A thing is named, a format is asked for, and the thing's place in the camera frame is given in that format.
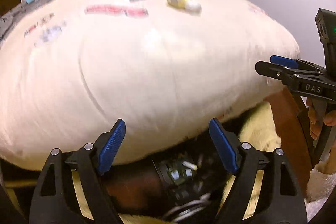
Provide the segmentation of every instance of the finger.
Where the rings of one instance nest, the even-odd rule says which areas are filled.
[[[317,135],[315,135],[312,131],[310,131],[310,136],[314,139],[314,140],[316,140],[317,139]]]
[[[336,110],[333,110],[326,114],[323,118],[323,122],[329,127],[336,126]]]
[[[317,122],[316,124],[313,124],[310,121],[309,122],[309,127],[310,127],[310,131],[312,131],[316,136],[320,135],[321,130],[322,130],[322,126],[320,125],[319,122]]]
[[[316,111],[315,111],[315,109],[313,107],[309,107],[308,117],[309,117],[310,121],[313,124],[316,124],[316,122],[317,122],[317,115],[316,115]]]
[[[306,106],[313,107],[313,101],[310,98],[307,98],[307,100],[306,100]]]

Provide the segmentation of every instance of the textured blue pad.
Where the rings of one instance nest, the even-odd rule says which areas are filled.
[[[239,168],[237,165],[236,153],[225,137],[225,132],[222,131],[214,119],[209,122],[209,134],[224,168],[230,173],[236,174]]]
[[[113,160],[123,142],[126,134],[126,124],[123,120],[120,120],[111,137],[101,150],[99,155],[99,163],[97,172],[102,176],[106,171],[110,170]]]
[[[272,55],[270,61],[273,64],[289,67],[292,69],[297,69],[299,67],[299,64],[294,59],[281,57],[277,55]]]

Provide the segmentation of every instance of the blue gripper pad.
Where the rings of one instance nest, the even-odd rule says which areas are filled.
[[[286,57],[281,57],[278,55],[272,55],[270,58],[271,63],[281,65],[284,67],[289,67],[291,69],[298,69],[299,64],[294,60]]]
[[[226,131],[218,119],[214,118],[209,122],[209,134],[214,143],[224,168],[232,174],[236,174],[240,167],[240,154],[238,137]]]
[[[98,157],[97,172],[102,176],[106,171],[110,170],[113,160],[123,142],[126,134],[126,124],[122,119],[119,119],[113,126],[110,138],[105,146],[101,149]]]

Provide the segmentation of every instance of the yellow fur fabric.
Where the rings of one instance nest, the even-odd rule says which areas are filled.
[[[248,142],[257,150],[273,152],[274,149],[281,146],[281,139],[276,134],[272,110],[269,103],[262,103],[250,111],[238,137],[241,142]],[[226,183],[221,206],[226,200],[234,180],[235,177],[232,176]],[[262,181],[263,171],[258,171],[244,219],[252,216],[255,211]],[[87,218],[93,219],[77,172],[73,172],[73,184],[82,214]],[[167,222],[159,219],[144,216],[120,215],[120,218],[125,224],[167,224]]]

